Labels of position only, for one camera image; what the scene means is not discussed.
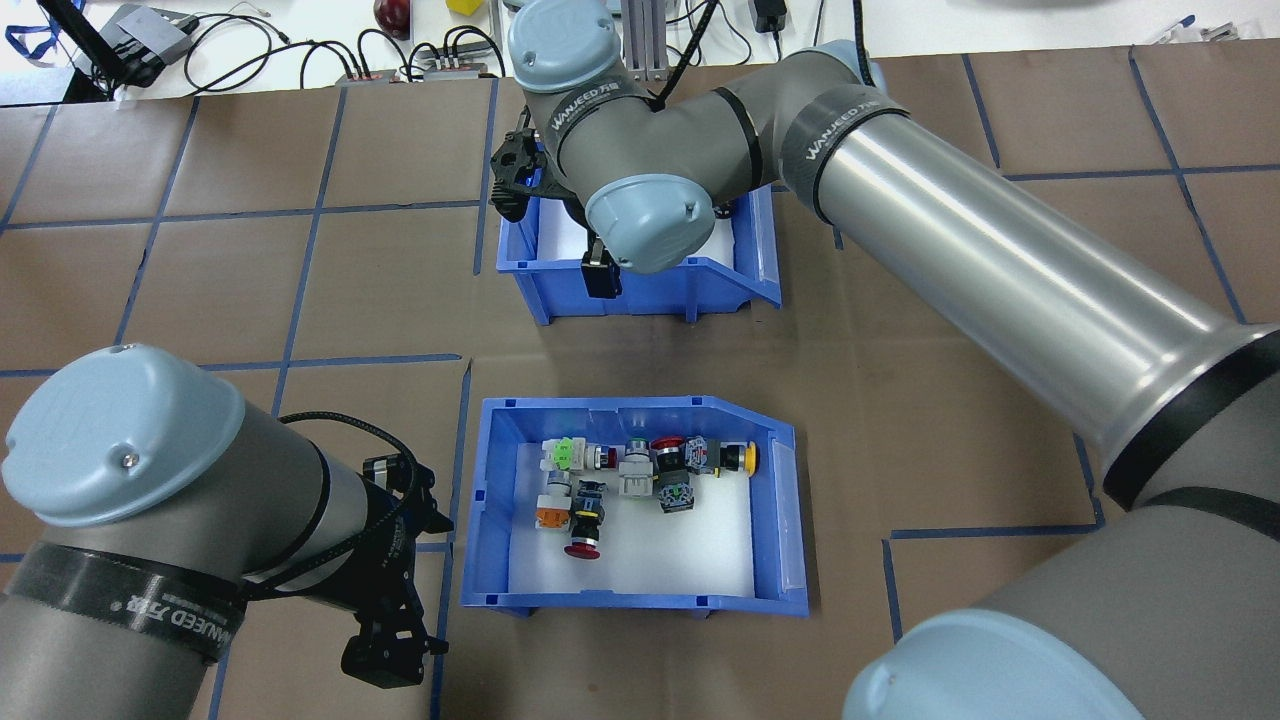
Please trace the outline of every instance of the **blue lanyard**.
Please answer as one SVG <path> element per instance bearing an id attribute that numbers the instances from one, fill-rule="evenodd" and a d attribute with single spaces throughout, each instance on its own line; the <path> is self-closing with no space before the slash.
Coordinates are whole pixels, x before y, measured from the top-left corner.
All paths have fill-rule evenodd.
<path id="1" fill-rule="evenodd" d="M 72 0 L 72 5 L 74 5 L 77 10 L 83 10 L 84 0 Z M 63 28 L 60 28 L 54 20 L 49 20 L 47 26 L 9 26 L 4 28 L 4 38 L 8 40 L 9 45 L 12 45 L 13 49 L 23 58 L 28 60 L 40 60 L 45 56 L 45 53 L 49 53 L 54 49 L 54 45 L 58 45 L 58 33 L 61 32 L 61 29 Z M 26 42 L 19 40 L 27 35 L 41 35 L 46 32 L 49 33 L 49 40 L 45 40 L 40 45 L 31 49 L 27 47 Z"/>

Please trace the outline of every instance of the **black band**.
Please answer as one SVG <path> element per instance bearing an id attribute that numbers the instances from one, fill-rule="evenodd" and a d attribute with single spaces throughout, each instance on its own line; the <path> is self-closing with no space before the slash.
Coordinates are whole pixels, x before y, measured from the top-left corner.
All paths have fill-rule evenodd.
<path id="1" fill-rule="evenodd" d="M 1107 470 L 1102 488 L 1132 510 L 1147 480 L 1210 420 L 1280 372 L 1280 332 L 1224 357 L 1178 393 L 1146 424 Z"/>
<path id="2" fill-rule="evenodd" d="M 212 665 L 227 656 L 244 621 L 244 606 L 179 579 L 191 574 L 119 555 L 36 543 L 6 592 L 184 647 Z"/>
<path id="3" fill-rule="evenodd" d="M 622 97 L 648 97 L 630 76 L 604 76 L 564 94 L 547 122 L 539 126 L 543 142 L 559 158 L 559 146 L 573 127 L 596 108 Z"/>
<path id="4" fill-rule="evenodd" d="M 320 500 L 316 501 L 316 509 L 311 512 L 311 519 L 307 520 L 307 527 L 302 528 L 302 532 L 298 533 L 298 537 L 293 538 L 293 542 L 291 542 L 288 547 L 264 562 L 260 570 L 246 573 L 246 575 L 257 575 L 259 573 L 266 573 L 268 570 L 274 570 L 280 565 L 284 565 L 287 560 L 302 550 L 302 546 L 311 539 L 316 528 L 320 527 L 320 520 L 324 519 L 324 511 L 329 507 L 329 488 L 333 484 L 333 479 L 329 473 L 329 461 L 325 460 L 324 452 L 321 452 L 314 442 L 311 443 L 311 447 L 316 451 L 316 456 L 320 459 Z"/>
<path id="5" fill-rule="evenodd" d="M 1157 495 L 1142 503 L 1187 507 L 1239 523 L 1280 542 L 1280 503 L 1234 489 L 1187 487 Z"/>
<path id="6" fill-rule="evenodd" d="M 886 113 L 908 114 L 878 90 L 849 83 L 823 92 L 791 120 L 782 138 L 782 181 L 822 222 L 831 224 L 818 206 L 818 178 L 827 160 L 846 135 Z"/>
<path id="7" fill-rule="evenodd" d="M 712 92 L 728 102 L 730 109 L 733 110 L 733 117 L 737 118 L 737 124 L 742 127 L 742 136 L 746 137 L 746 151 L 751 156 L 751 187 L 759 187 L 760 181 L 764 178 L 764 154 L 760 152 L 760 136 L 755 133 L 755 124 L 751 123 L 751 115 L 746 113 L 746 106 L 742 105 L 742 101 L 732 91 L 717 87 Z"/>

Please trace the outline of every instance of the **blue tape line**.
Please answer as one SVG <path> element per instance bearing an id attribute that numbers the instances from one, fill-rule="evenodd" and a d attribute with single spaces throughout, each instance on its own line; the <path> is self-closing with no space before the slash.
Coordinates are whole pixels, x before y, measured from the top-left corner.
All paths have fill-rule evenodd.
<path id="1" fill-rule="evenodd" d="M 475 208 L 476 200 L 440 200 L 436 202 L 384 202 L 381 205 L 343 205 L 339 208 L 325 208 L 321 215 L 340 215 L 344 213 L 381 213 L 385 210 L 431 210 L 435 208 Z"/>
<path id="2" fill-rule="evenodd" d="M 0 378 L 47 378 L 58 370 L 0 370 Z"/>
<path id="3" fill-rule="evenodd" d="M 288 218 L 294 215 L 310 215 L 315 210 L 310 208 L 294 208 L 291 210 L 241 210 L 237 213 L 197 213 L 193 215 L 169 215 L 161 223 L 196 223 L 200 220 L 242 220 L 246 218 Z"/>
<path id="4" fill-rule="evenodd" d="M 1280 170 L 1280 164 L 1271 165 L 1221 165 L 1216 168 L 1183 168 L 1184 176 L 1199 176 L 1211 173 L 1271 173 Z"/>
<path id="5" fill-rule="evenodd" d="M 881 550 L 884 555 L 884 591 L 888 594 L 888 623 L 893 630 L 893 642 L 902 639 L 902 611 L 897 603 L 897 578 L 893 575 L 893 551 L 890 550 L 888 541 L 881 541 Z"/>
<path id="6" fill-rule="evenodd" d="M 1005 176 L 1006 181 L 1024 182 L 1038 179 L 1093 179 L 1093 178 L 1148 178 L 1167 177 L 1172 170 L 1158 168 L 1153 170 L 1088 170 L 1080 173 L 1021 173 Z"/>
<path id="7" fill-rule="evenodd" d="M 316 191 L 316 204 L 311 209 L 311 229 L 307 233 L 307 250 L 302 255 L 302 270 L 298 273 L 298 290 L 293 295 L 293 314 L 289 318 L 289 333 L 284 340 L 284 357 L 280 360 L 280 374 L 275 378 L 275 398 L 271 401 L 271 415 L 280 414 L 280 401 L 284 400 L 284 383 L 289 377 L 289 364 L 293 359 L 293 343 L 298 337 L 298 319 L 302 318 L 302 299 L 307 291 L 307 277 L 311 274 L 311 256 L 316 249 L 316 234 L 320 232 L 320 217 L 324 210 L 324 196 L 329 191 L 329 174 L 333 172 L 333 158 L 338 151 L 338 133 L 342 131 L 342 114 L 347 109 L 347 88 L 338 91 L 338 109 L 333 117 L 333 131 L 329 133 L 329 150 L 324 158 L 324 173 L 320 176 L 320 190 Z"/>
<path id="8" fill-rule="evenodd" d="M 1192 197 L 1192 191 L 1187 186 L 1187 178 L 1183 176 L 1183 169 L 1178 164 L 1178 156 L 1174 154 L 1174 145 L 1169 141 L 1169 135 L 1165 133 L 1165 126 L 1160 122 L 1156 105 L 1151 101 L 1151 94 L 1147 92 L 1147 83 L 1142 79 L 1142 70 L 1138 68 L 1138 59 L 1134 56 L 1133 46 L 1129 47 L 1129 69 L 1133 73 L 1134 82 L 1138 83 L 1138 95 L 1142 96 L 1142 104 L 1147 108 L 1151 124 L 1156 127 L 1156 135 L 1160 136 L 1160 145 L 1165 149 L 1165 156 L 1169 158 L 1169 167 L 1174 169 L 1174 177 L 1178 178 L 1178 188 L 1183 191 L 1183 201 L 1187 204 L 1187 210 L 1190 211 L 1192 218 L 1196 220 L 1201 241 L 1204 243 L 1204 251 L 1208 252 L 1208 260 L 1213 265 L 1213 272 L 1217 273 L 1219 282 L 1222 284 L 1226 301 L 1231 305 L 1231 313 L 1235 314 L 1236 322 L 1247 323 L 1248 320 L 1244 318 L 1240 301 L 1235 297 L 1235 290 L 1231 288 L 1231 281 L 1226 277 L 1226 268 L 1222 266 L 1222 261 L 1217 256 L 1217 250 L 1213 249 L 1213 241 L 1208 236 L 1208 228 L 1204 227 L 1204 220 L 1201 218 L 1199 210 L 1196 209 L 1196 200 Z"/>
<path id="9" fill-rule="evenodd" d="M 444 555 L 444 577 L 440 578 L 440 607 L 435 616 L 435 637 L 447 639 L 444 633 L 449 624 L 449 596 L 453 594 L 453 543 Z M 431 661 L 431 705 L 430 719 L 440 720 L 440 696 L 444 689 L 444 656 L 436 655 Z"/>
<path id="10" fill-rule="evenodd" d="M 458 506 L 462 496 L 462 454 L 466 452 L 467 413 L 471 406 L 471 364 L 462 373 L 462 392 L 458 397 L 458 433 L 453 443 L 453 495 L 449 497 L 449 518 L 454 527 L 458 523 Z M 457 529 L 449 532 L 448 548 L 444 555 L 444 577 L 440 578 L 440 605 L 435 619 L 435 634 L 447 638 L 449 628 L 449 598 L 453 594 L 453 539 Z M 431 665 L 431 720 L 440 717 L 440 691 L 444 687 L 444 656 L 436 655 Z"/>
<path id="11" fill-rule="evenodd" d="M 160 233 L 160 219 L 164 218 L 164 209 L 169 204 L 174 182 L 178 179 L 178 167 L 182 165 L 182 156 L 187 152 L 187 142 L 191 140 L 191 129 L 196 126 L 196 113 L 200 110 L 200 97 L 191 100 L 191 113 L 187 114 L 187 127 L 182 131 L 182 140 L 178 141 L 178 152 L 174 155 L 173 165 L 169 168 L 169 178 L 165 181 L 164 192 L 160 195 L 160 205 L 151 219 L 151 232 L 147 233 L 147 245 L 142 250 L 142 261 L 138 263 L 138 272 L 133 274 L 133 287 L 129 288 L 129 299 L 124 302 L 124 313 L 120 315 L 120 325 L 115 329 L 115 345 L 124 342 L 124 331 L 129 327 L 129 318 L 133 316 L 133 304 L 138 300 L 138 290 L 142 287 L 142 275 L 151 263 L 151 250 L 155 247 L 156 236 Z"/>
<path id="12" fill-rule="evenodd" d="M 467 439 L 467 410 L 471 404 L 471 364 L 462 373 L 462 393 L 458 400 L 458 436 L 453 441 L 453 495 L 449 497 L 449 518 L 457 524 L 460 498 L 462 493 L 462 454 L 466 451 Z M 449 542 L 457 536 L 457 530 L 449 532 Z"/>
<path id="13" fill-rule="evenodd" d="M 237 370 L 279 370 L 280 364 L 276 361 L 270 363 L 209 363 L 200 366 L 202 370 L 209 370 L 210 373 L 225 373 Z"/>
<path id="14" fill-rule="evenodd" d="M 5 229 L 35 231 L 56 228 L 99 228 L 104 225 L 145 225 L 155 218 L 100 218 L 95 220 L 45 220 L 40 223 L 13 223 Z"/>
<path id="15" fill-rule="evenodd" d="M 316 360 L 291 360 L 289 368 L 333 368 L 339 365 L 404 365 L 410 363 L 448 363 L 462 360 L 453 352 L 433 355 L 385 355 L 376 357 L 323 357 Z"/>
<path id="16" fill-rule="evenodd" d="M 489 88 L 489 120 L 484 136 L 484 158 L 480 163 L 480 210 L 476 213 L 476 249 L 471 260 L 471 274 L 480 274 L 480 265 L 484 263 L 484 222 L 489 210 L 489 156 L 493 155 L 493 123 L 498 114 L 498 81 L 492 81 Z"/>
<path id="17" fill-rule="evenodd" d="M 13 186 L 13 197 L 9 199 L 9 206 L 4 210 L 4 218 L 0 218 L 0 232 L 4 232 L 9 225 L 9 220 L 13 219 L 13 211 L 18 208 L 18 199 L 22 197 L 22 191 L 27 187 L 31 170 L 36 168 L 36 159 L 40 158 L 40 149 L 45 146 L 45 138 L 49 137 L 49 128 L 52 127 L 56 113 L 58 105 L 50 105 L 49 113 L 45 115 L 45 124 L 40 126 L 40 132 L 36 133 L 36 142 L 31 146 L 27 165 L 22 169 L 22 174 L 18 176 L 18 184 Z"/>
<path id="18" fill-rule="evenodd" d="M 991 150 L 991 161 L 1000 167 L 1000 147 L 996 146 L 996 133 L 991 131 L 991 118 L 987 117 L 987 105 L 982 101 L 982 88 L 978 87 L 978 76 L 973 72 L 973 63 L 969 54 L 960 55 L 964 63 L 964 74 L 969 78 L 969 90 L 973 91 L 973 101 L 978 106 L 978 119 L 982 120 L 982 133 L 987 136 L 987 147 Z"/>
<path id="19" fill-rule="evenodd" d="M 1023 538 L 1039 536 L 1084 536 L 1097 525 L 1014 525 L 1009 528 L 919 528 L 890 532 L 890 539 Z"/>
<path id="20" fill-rule="evenodd" d="M 227 657 L 218 664 L 218 674 L 214 675 L 214 692 L 212 698 L 209 701 L 209 720 L 218 720 L 218 711 L 223 707 L 223 684 L 227 683 L 227 666 L 230 665 L 232 655 L 227 653 Z"/>
<path id="21" fill-rule="evenodd" d="M 1102 529 L 1107 525 L 1107 518 L 1102 512 L 1102 502 L 1098 500 L 1097 483 L 1093 479 L 1093 466 L 1089 465 L 1089 451 L 1084 447 L 1084 438 L 1071 433 L 1075 442 L 1075 456 L 1080 459 L 1080 471 L 1084 473 L 1084 489 L 1089 491 L 1089 503 L 1093 506 L 1093 525 Z"/>

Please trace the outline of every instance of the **silver metal tube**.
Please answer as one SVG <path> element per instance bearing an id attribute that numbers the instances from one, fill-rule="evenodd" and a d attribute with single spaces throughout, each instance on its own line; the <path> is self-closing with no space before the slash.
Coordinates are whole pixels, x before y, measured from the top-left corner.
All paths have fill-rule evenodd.
<path id="1" fill-rule="evenodd" d="M 849 133 L 822 211 L 1102 451 L 1265 334 L 900 115 Z"/>

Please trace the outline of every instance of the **black cable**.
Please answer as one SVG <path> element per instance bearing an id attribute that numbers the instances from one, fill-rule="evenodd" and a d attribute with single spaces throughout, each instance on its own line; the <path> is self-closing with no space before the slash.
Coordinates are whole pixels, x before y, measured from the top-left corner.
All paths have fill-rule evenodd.
<path id="1" fill-rule="evenodd" d="M 191 96 L 193 96 L 193 95 L 200 95 L 201 92 L 227 92 L 228 90 L 234 90 L 234 88 L 237 88 L 237 87 L 239 87 L 239 86 L 244 85 L 244 83 L 246 83 L 246 82 L 248 82 L 250 79 L 252 79 L 252 78 L 253 78 L 253 74 L 256 74 L 257 72 L 261 72 L 261 70 L 256 70 L 256 72 L 255 72 L 253 74 L 251 74 L 251 76 L 250 76 L 248 78 L 246 78 L 246 79 L 243 79 L 243 81 L 241 81 L 241 82 L 238 82 L 238 83 L 236 83 L 236 85 L 232 85 L 232 86 L 228 86 L 228 87 L 218 87 L 218 88 L 214 88 L 212 86 L 215 86 L 215 85 L 218 85 L 218 83 L 220 83 L 220 82 L 223 82 L 223 81 L 225 81 L 227 78 L 229 78 L 229 77 L 234 76 L 236 73 L 238 73 L 238 72 L 243 70 L 244 68 L 247 68 L 247 67 L 252 65 L 253 63 L 262 63 L 262 64 L 265 65 L 265 64 L 266 64 L 266 63 L 265 63 L 265 60 L 266 60 L 268 58 L 271 58 L 271 56 L 274 56 L 274 55 L 279 55 L 280 53 L 284 53 L 285 50 L 294 50 L 294 49 L 297 49 L 297 47 L 314 47 L 314 46 L 316 46 L 316 45 L 320 45 L 320 46 L 323 46 L 323 47 L 326 47 L 326 49 L 328 49 L 329 51 L 332 51 L 332 53 L 334 53 L 334 54 L 337 54 L 337 53 L 338 53 L 338 51 L 337 51 L 337 50 L 334 50 L 333 47 L 329 47 L 328 45 L 323 45 L 323 44 L 320 44 L 320 42 L 315 42 L 315 41 L 312 41 L 312 40 L 303 40 L 302 42 L 291 42 L 291 44 L 288 44 L 288 45 L 284 45 L 284 46 L 282 46 L 282 47 L 275 47 L 275 49 L 271 49 L 271 50 L 268 50 L 266 53 L 262 53 L 261 55 L 256 55 L 256 56 L 253 56 L 253 58 L 250 58 L 248 60 L 244 60 L 243 63 L 241 63 L 239 65 L 237 65 L 237 67 L 236 67 L 234 69 L 232 69 L 230 72 L 228 72 L 228 73 L 224 73 L 224 74 L 223 74 L 221 77 L 219 77 L 218 79 L 215 79 L 215 81 L 212 81 L 212 82 L 210 82 L 210 83 L 207 83 L 207 85 L 195 85 L 195 83 L 192 83 L 192 87 L 195 87 L 195 90 L 192 90 L 191 92 L 188 92 L 188 94 L 187 94 L 187 97 L 191 97 Z"/>
<path id="2" fill-rule="evenodd" d="M 698 10 L 701 10 L 703 5 L 705 5 L 705 4 L 707 4 L 707 0 L 703 0 L 701 3 L 694 5 L 692 9 L 689 9 L 689 0 L 685 0 L 685 8 L 686 8 L 685 14 L 680 15 L 678 18 L 673 18 L 673 19 L 667 20 L 667 24 L 673 26 L 676 23 L 681 23 L 684 20 L 687 20 L 694 13 L 696 13 Z"/>
<path id="3" fill-rule="evenodd" d="M 347 64 L 347 59 L 342 56 L 342 53 L 338 53 L 337 50 L 330 47 L 330 45 L 334 45 L 333 40 L 316 42 L 315 45 L 311 46 L 310 50 L 307 50 L 307 54 L 302 56 L 302 67 L 298 68 L 298 90 L 307 88 L 307 61 L 311 60 L 311 55 L 315 54 L 316 50 L 321 49 L 329 50 L 335 55 L 338 55 L 338 60 L 342 63 L 342 72 L 347 76 L 347 79 L 352 79 L 351 65 Z"/>
<path id="4" fill-rule="evenodd" d="M 206 18 L 228 18 L 228 19 L 236 19 L 236 20 L 244 20 L 247 23 L 256 23 L 259 26 L 266 26 L 268 28 L 271 29 L 271 32 L 274 32 L 276 35 L 276 37 L 280 38 L 280 42 L 284 42 L 285 45 L 288 45 L 288 42 L 289 42 L 289 36 L 284 35 L 283 29 L 278 28 L 270 20 L 268 20 L 265 18 L 260 18 L 257 15 L 241 15 L 241 14 L 237 14 L 237 13 L 196 13 L 196 17 L 200 18 L 200 19 L 206 19 Z"/>
<path id="5" fill-rule="evenodd" d="M 876 87 L 872 78 L 872 64 L 867 59 L 867 44 L 863 40 L 863 0 L 854 0 L 854 47 L 858 50 L 858 65 L 861 69 L 863 82 L 868 87 Z"/>
<path id="6" fill-rule="evenodd" d="M 507 77 L 507 63 L 503 61 L 503 59 L 502 59 L 502 50 L 498 50 L 498 44 L 494 42 L 494 40 L 492 37 L 489 37 L 489 33 L 486 33 L 485 31 L 477 28 L 476 26 L 458 26 L 456 28 L 449 28 L 449 29 L 451 31 L 454 31 L 454 29 L 458 31 L 458 33 L 453 36 L 453 45 L 451 46 L 451 50 L 452 50 L 451 54 L 454 58 L 458 56 L 458 41 L 462 40 L 463 37 L 468 36 L 468 35 L 474 35 L 474 36 L 479 37 L 480 40 L 484 40 L 485 42 L 489 44 L 489 47 L 493 49 L 493 55 L 495 58 L 498 58 L 498 68 L 502 70 L 502 77 Z"/>
<path id="7" fill-rule="evenodd" d="M 284 35 L 283 32 L 280 32 L 280 29 L 278 27 L 275 27 L 274 24 L 271 24 L 271 23 L 269 23 L 269 22 L 266 22 L 266 20 L 264 20 L 261 18 L 255 18 L 252 15 L 236 15 L 236 14 L 230 14 L 230 13 L 209 13 L 209 14 L 206 14 L 204 17 L 206 17 L 206 18 L 214 17 L 214 18 L 221 18 L 221 19 L 214 22 L 211 26 L 209 26 L 207 28 L 205 28 L 205 31 L 202 33 L 200 33 L 200 36 L 197 36 L 196 38 L 193 38 L 191 41 L 191 47 L 187 50 L 187 55 L 183 58 L 183 61 L 182 61 L 182 74 L 183 74 L 183 77 L 187 78 L 187 83 L 191 85 L 191 87 L 202 88 L 201 90 L 202 92 L 227 92 L 227 91 L 230 91 L 230 90 L 236 90 L 238 87 L 243 87 L 244 85 L 247 85 L 248 82 L 251 82 L 253 78 L 256 78 L 259 74 L 261 74 L 262 70 L 266 68 L 266 56 L 261 56 L 259 67 L 255 68 L 253 72 L 250 73 L 247 77 L 242 78 L 239 82 L 237 82 L 234 85 L 230 85 L 228 87 L 214 87 L 215 85 L 218 85 L 218 82 L 220 82 L 220 79 L 225 79 L 225 78 L 220 78 L 219 81 L 207 83 L 205 86 L 201 86 L 200 83 L 197 83 L 195 81 L 195 78 L 191 77 L 191 59 L 195 56 L 196 49 L 200 47 L 200 44 L 204 42 L 205 38 L 209 37 L 209 35 L 211 32 L 214 32 L 215 29 L 218 29 L 219 27 L 221 27 L 224 24 L 228 24 L 228 23 L 232 23 L 232 22 L 236 22 L 236 20 L 239 20 L 239 22 L 243 22 L 243 23 L 246 23 L 246 24 L 256 28 L 259 32 L 262 33 L 262 37 L 266 38 L 266 51 L 268 53 L 270 53 L 275 47 L 275 42 L 271 38 L 273 37 L 273 32 L 275 33 L 275 37 L 280 38 L 282 42 L 284 42 L 285 45 L 289 44 L 289 36 Z"/>
<path id="8" fill-rule="evenodd" d="M 273 591 L 275 591 L 275 588 L 283 585 L 284 583 L 288 583 L 289 580 L 301 578 L 302 575 L 306 575 L 307 573 L 315 570 L 316 568 L 326 565 L 342 557 L 343 555 L 351 552 L 361 543 L 364 543 L 366 539 L 369 539 L 371 536 L 385 528 L 388 524 L 396 521 L 396 519 L 404 512 L 404 509 L 408 506 L 410 498 L 417 495 L 417 491 L 420 488 L 421 478 L 419 478 L 417 473 L 417 459 L 413 457 L 413 452 L 408 448 L 408 446 L 401 442 L 401 439 L 397 438 L 396 436 L 388 433 L 387 430 L 379 428 L 378 425 L 366 423 L 358 418 L 352 418 L 351 415 L 343 415 L 342 413 L 315 410 L 310 413 L 296 413 L 293 415 L 285 415 L 280 418 L 280 423 L 285 425 L 289 423 L 301 423 L 303 420 L 332 420 L 334 423 L 342 423 L 346 425 L 351 425 L 356 429 L 364 430 L 381 439 L 387 445 L 390 445 L 392 447 L 396 448 L 397 452 L 404 456 L 404 460 L 408 464 L 408 487 L 404 489 L 404 495 L 401 496 L 399 501 L 397 501 L 390 510 L 388 510 L 381 518 L 375 520 L 374 524 L 366 527 L 364 530 L 360 530 L 358 533 L 329 547 L 328 550 L 323 550 L 316 555 L 312 555 L 311 557 L 307 557 L 306 560 L 302 560 L 301 562 L 292 565 L 288 569 L 276 573 L 275 575 L 271 575 L 270 578 L 262 580 L 261 583 L 247 583 L 244 585 L 244 591 L 242 592 L 244 600 L 264 600 L 268 597 L 274 597 L 279 594 L 279 593 L 273 594 Z"/>
<path id="9" fill-rule="evenodd" d="M 813 42 L 810 45 L 818 45 L 818 36 L 822 35 L 822 13 L 827 9 L 827 0 L 818 0 L 818 23 L 813 26 Z"/>
<path id="10" fill-rule="evenodd" d="M 365 29 L 360 31 L 360 35 L 356 36 L 356 54 L 360 55 L 360 67 L 365 70 L 365 77 L 369 77 L 369 60 L 365 59 L 364 44 L 365 38 L 369 37 L 370 35 L 380 35 L 385 37 L 387 42 L 390 42 L 392 47 L 396 49 L 396 54 L 401 56 L 399 67 L 402 68 L 408 67 L 408 58 L 404 56 L 404 51 L 401 50 L 399 44 L 396 42 L 394 37 L 387 35 L 385 32 L 378 28 L 366 27 Z"/>
<path id="11" fill-rule="evenodd" d="M 676 69 L 671 72 L 667 78 L 667 85 L 662 86 L 662 91 L 654 97 L 653 105 L 658 109 L 667 106 L 667 99 L 671 94 L 676 91 L 676 86 L 680 83 L 680 78 L 685 74 L 685 69 L 689 68 L 689 60 L 694 56 L 694 50 L 698 49 L 699 44 L 703 41 L 703 36 L 707 35 L 707 26 L 712 22 L 712 15 L 716 14 L 716 8 L 719 8 L 719 0 L 707 0 L 707 9 L 698 18 L 698 27 L 694 28 L 694 36 L 689 38 L 689 45 L 685 46 L 685 51 L 680 55 L 680 61 L 676 63 Z"/>
<path id="12" fill-rule="evenodd" d="M 351 51 L 351 47 L 347 47 L 346 42 L 339 42 L 337 40 L 317 40 L 317 41 L 315 41 L 315 44 L 316 45 L 329 45 L 330 47 L 338 46 L 338 47 L 342 47 L 343 50 L 346 50 L 347 51 L 347 56 L 351 58 L 351 64 L 348 65 L 347 60 L 339 54 L 338 59 L 342 60 L 342 70 L 344 73 L 347 73 L 347 78 L 348 79 L 351 79 L 351 78 L 356 77 L 357 74 L 360 74 L 360 58 L 356 58 L 356 54 Z"/>
<path id="13" fill-rule="evenodd" d="M 739 32 L 737 28 L 733 27 L 733 23 L 728 22 L 728 13 L 724 12 L 724 5 L 721 5 L 721 17 L 724 18 L 724 24 L 728 26 L 728 31 L 732 32 L 733 35 L 736 35 L 737 38 L 742 41 L 742 45 L 746 45 L 746 58 L 742 58 L 741 60 L 739 60 L 739 61 L 736 61 L 733 64 L 735 65 L 745 65 L 745 64 L 750 63 L 751 61 L 751 55 L 754 54 L 754 51 L 751 50 L 751 41 L 748 40 L 745 35 L 742 35 L 741 32 Z"/>

